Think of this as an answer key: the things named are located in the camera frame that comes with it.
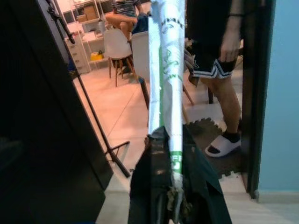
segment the tile floor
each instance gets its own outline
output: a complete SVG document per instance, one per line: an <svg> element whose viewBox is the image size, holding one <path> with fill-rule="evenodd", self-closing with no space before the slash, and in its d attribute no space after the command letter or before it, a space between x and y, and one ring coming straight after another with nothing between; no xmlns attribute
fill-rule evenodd
<svg viewBox="0 0 299 224"><path fill-rule="evenodd" d="M109 78L108 68L94 70L81 77L110 144L114 146L130 141L129 147L120 149L119 158L127 169L134 168L143 152L143 140L147 134L148 111L140 85L136 84L135 80L127 74L124 79L119 77L119 85L116 88L115 76ZM232 79L238 99L242 104L241 58L238 59ZM183 102L190 121L211 117L215 123L225 129L219 103L216 99L212 105L207 103L207 90L204 85L199 84L195 88L188 82L187 74L184 76L184 84L195 102L195 106L192 106L184 95ZM95 132L104 146L102 136L95 125L95 120L78 80L74 80L74 85ZM126 224L130 178L126 179L114 164L111 163L111 166L114 175L105 191L106 200L96 223ZM299 223L299 216L295 212L296 209L299 210L299 206L260 205L250 200L239 174L223 177L220 183L234 224Z"/></svg>

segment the person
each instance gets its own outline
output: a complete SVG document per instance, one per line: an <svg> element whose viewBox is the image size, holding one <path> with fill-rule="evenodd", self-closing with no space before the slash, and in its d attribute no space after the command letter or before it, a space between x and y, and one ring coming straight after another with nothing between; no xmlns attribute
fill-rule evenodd
<svg viewBox="0 0 299 224"><path fill-rule="evenodd" d="M106 14L106 20L115 28L121 29L126 38L130 39L130 32L134 24L137 23L135 7L139 13L143 13L143 8L139 0L113 0L113 12Z"/></svg>
<svg viewBox="0 0 299 224"><path fill-rule="evenodd" d="M211 157L222 157L241 146L241 108L231 74L241 41L243 0L187 0L186 14L187 36L192 39L195 54L189 80L197 85L200 78L210 88L221 105L227 126L205 152Z"/></svg>

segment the bracelet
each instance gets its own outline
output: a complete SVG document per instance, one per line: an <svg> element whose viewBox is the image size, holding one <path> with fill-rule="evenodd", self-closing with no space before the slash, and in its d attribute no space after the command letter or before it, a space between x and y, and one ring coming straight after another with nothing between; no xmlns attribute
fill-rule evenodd
<svg viewBox="0 0 299 224"><path fill-rule="evenodd" d="M230 16L243 17L244 15L243 14L237 14L237 13L230 13L228 16L229 17Z"/></svg>

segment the black tripod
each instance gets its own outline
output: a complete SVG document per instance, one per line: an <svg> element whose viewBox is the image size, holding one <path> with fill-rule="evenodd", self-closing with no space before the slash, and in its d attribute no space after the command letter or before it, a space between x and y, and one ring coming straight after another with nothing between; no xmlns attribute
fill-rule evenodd
<svg viewBox="0 0 299 224"><path fill-rule="evenodd" d="M66 32L66 34L67 34L67 36L68 36L68 38L69 38L69 40L71 41L72 44L75 43L75 40L73 39L72 35L70 34L70 32L69 32L66 24L64 23L63 19L61 18L61 16L56 14L56 12L55 12L55 10L54 10L54 8L52 6L51 1L50 0L46 0L46 1L49 4L47 12L51 15L51 18L55 22L55 25L57 26L59 34L60 34L60 36L61 36L61 38L62 38L62 40L64 42L64 47L65 47L65 49L66 49L66 51L67 51L67 53L69 55L69 58L71 59L72 63L74 64L74 61L73 61L73 59L71 57L71 54L70 54L70 51L69 51L69 49L68 49L68 47L66 45L66 42L64 41L64 36L62 34L62 31L60 30L58 21L60 22L61 26L63 27L64 31ZM87 102L88 102L90 108L91 108L91 111L93 113L94 119L95 119L95 121L96 121L96 123L97 123L97 125L98 125L98 127L100 129L100 133L101 133L101 135L103 137L103 140L104 140L104 143L105 143L105 145L107 147L107 151L105 152L105 154L108 154L108 153L110 154L112 161L115 162L118 165L118 167L121 169L121 171L123 172L123 174L126 177L131 176L130 173L128 172L128 170L125 168L125 166L122 164L122 162L117 157L117 154L118 154L118 151L119 151L120 147L122 147L122 146L128 146L130 144L130 142L126 141L126 142L124 142L124 143L122 143L120 145L117 145L115 147L111 147L110 146L110 144L108 142L108 139L107 139L107 137L106 137L106 135L104 133L104 130L103 130L103 128L102 128L102 126L101 126L101 124L99 122L98 116L97 116L96 112L94 111L93 105L92 105L92 103L91 103L91 101L90 101L90 99L88 97L86 88L85 88L85 86L83 84L83 81L82 81L82 79L80 77L80 74L78 73L78 70L77 70L76 66L75 66L75 74L76 74L76 77L78 78L79 83L80 83L80 85L81 85L81 87L83 89L84 95L85 95L85 97L87 99Z"/></svg>

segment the white chair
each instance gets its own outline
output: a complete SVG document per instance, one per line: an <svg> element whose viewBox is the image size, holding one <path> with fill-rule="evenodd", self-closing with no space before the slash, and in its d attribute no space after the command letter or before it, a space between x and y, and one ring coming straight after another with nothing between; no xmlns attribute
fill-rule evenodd
<svg viewBox="0 0 299 224"><path fill-rule="evenodd" d="M150 58L149 58L149 33L148 31L140 32L132 35L132 51L133 51L133 60L134 68L136 74L146 81L150 81ZM191 104L194 105L187 89L183 85L183 91L190 100ZM183 105L183 116L185 122L189 124L189 119Z"/></svg>
<svg viewBox="0 0 299 224"><path fill-rule="evenodd" d="M123 63L122 60L125 59L135 79L138 82L138 77L133 68L132 62L132 50L128 40L120 29L109 29L104 32L104 46L105 46L105 54L108 56L108 64L109 64L109 76L111 78L111 63L112 60L115 60L115 86L117 87L117 71L118 68L121 69Z"/></svg>

